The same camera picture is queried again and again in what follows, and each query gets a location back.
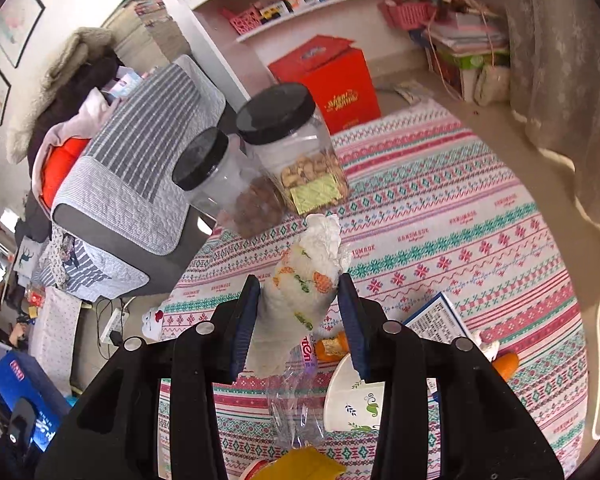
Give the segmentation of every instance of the red gift box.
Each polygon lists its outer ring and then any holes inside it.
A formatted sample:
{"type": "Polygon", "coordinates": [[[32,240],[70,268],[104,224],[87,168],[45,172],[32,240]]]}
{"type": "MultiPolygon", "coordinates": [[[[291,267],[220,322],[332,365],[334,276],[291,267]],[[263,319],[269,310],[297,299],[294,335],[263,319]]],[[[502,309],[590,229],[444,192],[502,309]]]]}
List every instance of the red gift box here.
{"type": "Polygon", "coordinates": [[[352,43],[315,36],[269,65],[279,82],[309,89],[331,135],[380,117],[365,57],[352,43]]]}

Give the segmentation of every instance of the gray curtain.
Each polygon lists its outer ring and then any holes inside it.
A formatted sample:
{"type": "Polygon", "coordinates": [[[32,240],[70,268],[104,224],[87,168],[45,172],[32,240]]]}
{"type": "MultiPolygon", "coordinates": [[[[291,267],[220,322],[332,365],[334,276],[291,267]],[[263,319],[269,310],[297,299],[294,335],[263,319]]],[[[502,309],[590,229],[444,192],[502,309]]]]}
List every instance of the gray curtain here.
{"type": "Polygon", "coordinates": [[[484,0],[503,9],[511,107],[539,148],[569,157],[576,195],[600,223],[600,9],[593,0],[484,0]]]}

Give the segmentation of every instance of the jar of brown nuts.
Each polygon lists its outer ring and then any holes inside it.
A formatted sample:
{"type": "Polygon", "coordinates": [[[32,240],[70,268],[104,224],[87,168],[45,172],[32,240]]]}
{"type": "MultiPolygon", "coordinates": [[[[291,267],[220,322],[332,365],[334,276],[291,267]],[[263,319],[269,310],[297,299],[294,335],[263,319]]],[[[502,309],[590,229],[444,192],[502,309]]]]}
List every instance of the jar of brown nuts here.
{"type": "Polygon", "coordinates": [[[280,224],[285,208],[276,187],[232,137],[217,128],[200,133],[180,155],[172,179],[192,206],[251,238],[280,224]]]}
{"type": "Polygon", "coordinates": [[[238,111],[236,123],[247,155],[265,168],[291,212],[305,216],[348,196],[331,137],[304,85],[266,89],[238,111]]]}

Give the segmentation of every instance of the power strip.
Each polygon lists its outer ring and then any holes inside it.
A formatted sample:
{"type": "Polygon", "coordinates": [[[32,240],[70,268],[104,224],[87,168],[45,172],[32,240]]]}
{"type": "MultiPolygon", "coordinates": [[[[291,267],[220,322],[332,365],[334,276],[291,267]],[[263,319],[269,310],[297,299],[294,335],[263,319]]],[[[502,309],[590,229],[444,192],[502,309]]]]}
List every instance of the power strip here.
{"type": "Polygon", "coordinates": [[[111,317],[109,318],[109,321],[107,321],[107,324],[104,327],[104,330],[102,331],[102,334],[100,335],[100,343],[101,344],[107,344],[107,345],[112,345],[114,346],[114,344],[111,341],[111,332],[113,330],[120,332],[121,334],[123,333],[123,328],[124,325],[127,321],[127,319],[129,318],[129,313],[125,312],[124,314],[121,315],[121,310],[119,307],[116,307],[113,310],[113,314],[111,314],[111,317]]]}

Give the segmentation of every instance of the paper bowl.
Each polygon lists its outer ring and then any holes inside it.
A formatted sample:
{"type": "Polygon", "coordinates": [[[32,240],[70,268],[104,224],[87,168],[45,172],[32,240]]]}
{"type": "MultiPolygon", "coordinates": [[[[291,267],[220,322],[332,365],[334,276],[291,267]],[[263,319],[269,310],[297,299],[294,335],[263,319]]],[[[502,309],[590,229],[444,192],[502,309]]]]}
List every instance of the paper bowl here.
{"type": "Polygon", "coordinates": [[[326,431],[375,431],[380,428],[384,383],[367,384],[345,356],[331,377],[324,400],[326,431]]]}

